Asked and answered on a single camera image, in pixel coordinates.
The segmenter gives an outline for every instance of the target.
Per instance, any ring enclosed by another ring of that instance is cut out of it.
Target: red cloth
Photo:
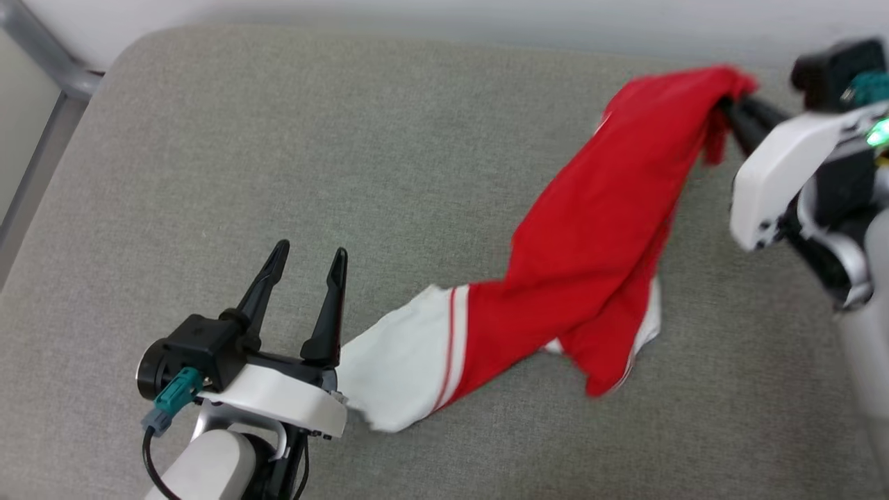
[[[714,107],[755,89],[716,67],[618,92],[519,225],[505,279],[470,286],[466,362],[448,404],[555,337],[589,376],[588,394],[621,380],[685,178],[701,149],[722,160],[727,127]]]

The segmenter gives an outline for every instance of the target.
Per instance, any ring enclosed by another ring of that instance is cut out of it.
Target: black cable
[[[300,487],[296,488],[296,495],[293,498],[299,498],[302,496],[302,490],[306,489],[306,483],[308,483],[308,440],[306,440],[306,444],[302,447],[305,457],[304,464],[302,468],[302,480],[300,481]]]
[[[164,480],[161,479],[160,474],[158,474],[157,469],[155,469],[154,463],[151,461],[151,438],[153,438],[154,435],[155,428],[148,427],[145,430],[145,438],[142,439],[142,462],[145,464],[145,470],[148,471],[148,476],[151,478],[151,482],[155,483],[155,486],[161,492],[161,495],[166,496],[169,500],[181,500],[164,484]],[[306,455],[306,469],[308,469],[308,455]]]

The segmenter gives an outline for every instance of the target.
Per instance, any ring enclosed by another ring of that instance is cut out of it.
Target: sofa
[[[260,25],[142,38],[104,76],[0,292],[0,498],[141,498],[134,374],[234,306],[281,238],[263,350],[311,335],[338,246],[343,342],[426,285],[498,278],[512,231],[632,77],[701,65]],[[798,110],[789,68],[746,68]],[[397,434],[350,414],[304,498],[880,498],[831,305],[728,230],[737,149],[688,179],[663,319],[627,382],[531,356]],[[164,470],[194,408],[154,443]]]

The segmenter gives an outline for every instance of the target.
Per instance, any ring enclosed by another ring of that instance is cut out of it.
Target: red stripe
[[[448,321],[447,321],[447,361],[444,363],[444,382],[442,383],[442,389],[438,392],[438,398],[436,398],[436,404],[432,407],[432,411],[436,411],[438,407],[445,402],[442,399],[445,397],[445,390],[447,389],[447,384],[451,379],[451,353],[453,351],[453,297],[457,293],[457,287],[451,288],[451,299],[448,305]]]

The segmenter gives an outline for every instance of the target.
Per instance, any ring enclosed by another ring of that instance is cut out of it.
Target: white stripe
[[[597,133],[599,133],[600,130],[602,130],[602,127],[605,126],[605,123],[608,121],[608,118],[610,118],[610,117],[611,117],[611,113],[608,113],[607,115],[602,115],[602,121],[599,122],[599,126],[596,127],[596,130],[593,131],[593,135],[596,135]]]
[[[469,334],[469,285],[457,286],[453,294],[453,338],[451,339],[451,371],[445,379],[444,396],[435,409],[451,400],[466,363],[466,339]]]

